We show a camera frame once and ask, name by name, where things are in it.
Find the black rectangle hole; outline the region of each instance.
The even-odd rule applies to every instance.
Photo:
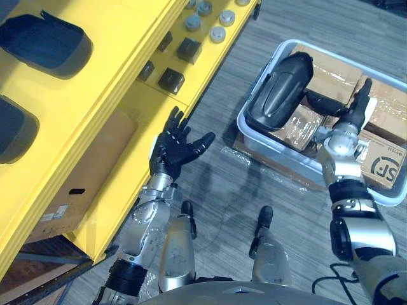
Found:
[[[69,191],[70,195],[80,195],[83,194],[85,192],[85,189],[71,189]]]

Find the yellow shelving unit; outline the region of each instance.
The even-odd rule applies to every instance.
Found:
[[[78,228],[66,236],[94,262],[101,261],[123,219],[149,177],[151,145],[178,106],[188,115],[224,59],[258,1],[238,6],[213,0],[213,12],[202,17],[198,32],[184,28],[193,10],[188,0],[21,0],[9,17],[41,10],[83,28],[93,42],[87,65],[75,77],[61,80],[26,66],[0,50],[0,93],[39,119],[30,149],[13,164],[0,165],[0,279],[88,145],[115,107],[124,110],[137,129]],[[219,44],[209,31],[219,25],[222,10],[236,14]],[[164,52],[156,47],[171,30],[174,40]],[[177,58],[185,37],[202,43],[192,65]],[[135,81],[148,59],[155,65],[149,79]],[[170,67],[184,74],[177,95],[157,82]]]
[[[39,120],[37,137],[24,156],[0,165],[0,278],[186,2],[21,0],[11,12],[9,17],[46,10],[76,24],[92,40],[93,53],[75,77],[61,80],[0,50],[1,94]],[[111,204],[123,211],[120,206],[127,202]],[[110,219],[107,226],[118,222]]]
[[[170,111],[175,106],[186,115],[193,110],[258,3],[251,1],[247,6],[238,6],[234,0],[211,2],[213,11],[210,16],[201,18],[202,26],[198,32],[188,32],[184,28],[185,18],[195,11],[183,10],[170,30],[173,41],[164,52],[156,50],[150,58],[155,69],[148,80],[145,83],[135,81],[118,106],[136,123],[136,133],[77,230],[67,234],[77,247],[96,262],[104,258],[106,247],[149,177],[149,152]],[[234,11],[236,20],[232,26],[226,28],[226,39],[216,44],[210,41],[209,30],[219,25],[218,16],[223,10]],[[194,65],[178,59],[176,55],[176,50],[185,37],[202,43],[202,52]],[[177,95],[168,93],[157,85],[167,67],[184,74],[185,83]]]

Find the small black box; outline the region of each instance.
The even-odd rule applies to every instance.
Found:
[[[199,41],[185,38],[181,45],[178,47],[178,57],[186,62],[194,64],[197,62],[199,54],[202,51],[202,46]]]
[[[171,32],[168,31],[168,33],[166,33],[166,35],[164,36],[163,40],[161,40],[161,43],[158,45],[157,49],[160,50],[161,52],[164,52],[164,50],[171,43],[171,41],[172,34]]]
[[[171,92],[173,94],[177,94],[178,91],[181,89],[182,85],[185,82],[185,77],[182,73],[179,73],[175,70],[167,68],[165,70],[163,76],[158,81],[158,84],[164,90]]]
[[[151,73],[153,71],[154,71],[154,64],[152,61],[148,60],[147,63],[142,68],[142,70],[137,78],[142,81],[146,81],[147,78],[149,78],[149,76],[151,75]]]

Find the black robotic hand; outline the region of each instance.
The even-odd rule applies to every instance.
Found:
[[[181,173],[181,166],[197,159],[203,154],[215,139],[215,134],[207,133],[202,138],[187,143],[191,128],[187,126],[188,119],[181,118],[184,113],[175,107],[159,134],[150,158],[150,174],[166,173],[175,181]]]

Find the plastic bin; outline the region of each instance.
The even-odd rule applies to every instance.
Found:
[[[255,93],[259,90],[267,74],[269,74],[270,71],[272,71],[273,68],[283,58],[287,57],[298,43],[303,44],[309,48],[313,48],[319,52],[325,53],[338,60],[342,60],[350,65],[353,65],[354,67],[362,70],[365,75],[382,81],[383,83],[391,85],[401,91],[407,92],[407,84],[391,78],[387,75],[384,75],[381,72],[375,71],[372,68],[366,67],[365,65],[358,64],[357,62],[349,60],[345,57],[339,56],[330,51],[323,50],[317,46],[297,39],[284,41],[277,47],[271,61],[269,61],[269,63],[265,66],[263,71],[258,76],[256,82],[253,84],[247,96],[246,103],[238,114],[237,126],[244,136],[244,144],[249,149],[262,154],[263,156],[273,160],[274,162],[278,162],[281,165],[284,165],[290,170],[298,173],[299,175],[307,177],[308,179],[321,186],[325,186],[322,176],[322,167],[320,163],[253,130],[247,125],[244,117],[246,107],[248,106],[253,96],[255,96]],[[374,189],[371,187],[369,188],[369,192],[372,194],[376,202],[380,205],[394,207],[400,204],[407,195],[406,162],[404,161],[401,173],[397,177],[392,189],[384,190]]]

